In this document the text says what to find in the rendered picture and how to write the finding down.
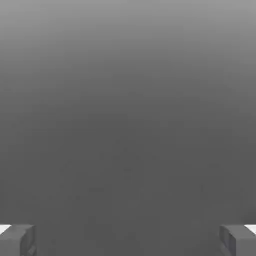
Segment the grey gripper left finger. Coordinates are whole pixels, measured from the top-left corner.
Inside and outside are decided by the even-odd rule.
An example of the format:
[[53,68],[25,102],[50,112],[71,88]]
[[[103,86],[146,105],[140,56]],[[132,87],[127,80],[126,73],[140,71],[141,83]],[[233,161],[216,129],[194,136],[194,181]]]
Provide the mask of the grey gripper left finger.
[[0,224],[0,256],[37,256],[36,226]]

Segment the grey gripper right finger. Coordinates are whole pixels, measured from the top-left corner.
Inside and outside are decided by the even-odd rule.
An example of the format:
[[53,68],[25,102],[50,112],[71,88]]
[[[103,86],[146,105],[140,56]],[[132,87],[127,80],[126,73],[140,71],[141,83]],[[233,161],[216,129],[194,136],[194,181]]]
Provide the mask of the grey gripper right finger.
[[256,224],[221,225],[221,256],[256,256]]

